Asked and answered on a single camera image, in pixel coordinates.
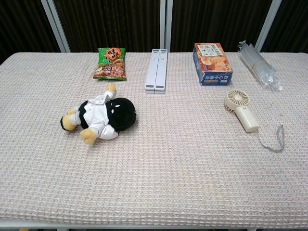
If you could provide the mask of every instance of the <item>plush toy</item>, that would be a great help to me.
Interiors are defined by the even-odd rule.
[[[116,98],[116,86],[111,83],[103,95],[87,100],[70,109],[61,118],[64,130],[73,130],[81,125],[80,133],[85,143],[93,143],[96,138],[111,140],[131,127],[136,121],[133,103],[126,98]]]

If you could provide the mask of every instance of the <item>handheld fan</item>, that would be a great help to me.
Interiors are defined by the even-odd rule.
[[[225,108],[235,112],[246,132],[254,132],[260,124],[248,108],[250,98],[241,90],[230,90],[225,98]]]

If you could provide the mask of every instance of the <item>yellow plush foot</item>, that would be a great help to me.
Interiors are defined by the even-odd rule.
[[[69,111],[67,112],[67,114],[71,115],[76,113],[76,111],[74,110],[74,108],[69,109]]]
[[[69,116],[70,116],[69,114],[66,114],[65,116],[62,117],[61,125],[63,129],[71,131],[74,130],[76,126],[71,123],[71,121],[69,120]]]
[[[114,83],[111,83],[106,87],[106,90],[111,90],[116,93],[116,85]]]
[[[84,129],[80,136],[86,144],[93,143],[97,138],[97,135],[90,128]]]

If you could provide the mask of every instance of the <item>fan lanyard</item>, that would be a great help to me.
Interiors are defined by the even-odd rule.
[[[260,134],[258,133],[258,137],[259,137],[259,141],[260,141],[260,144],[265,147],[266,149],[272,151],[272,152],[276,152],[276,153],[279,153],[279,152],[282,152],[284,150],[284,128],[283,128],[283,125],[281,124],[278,129],[277,129],[277,140],[280,144],[280,149],[273,149],[271,147],[269,147],[267,144],[265,143],[262,143],[261,140],[260,140]]]

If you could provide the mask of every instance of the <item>fan grille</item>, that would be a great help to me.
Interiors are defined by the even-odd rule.
[[[240,90],[231,90],[228,92],[228,99],[238,106],[245,106],[249,103],[249,96]]]

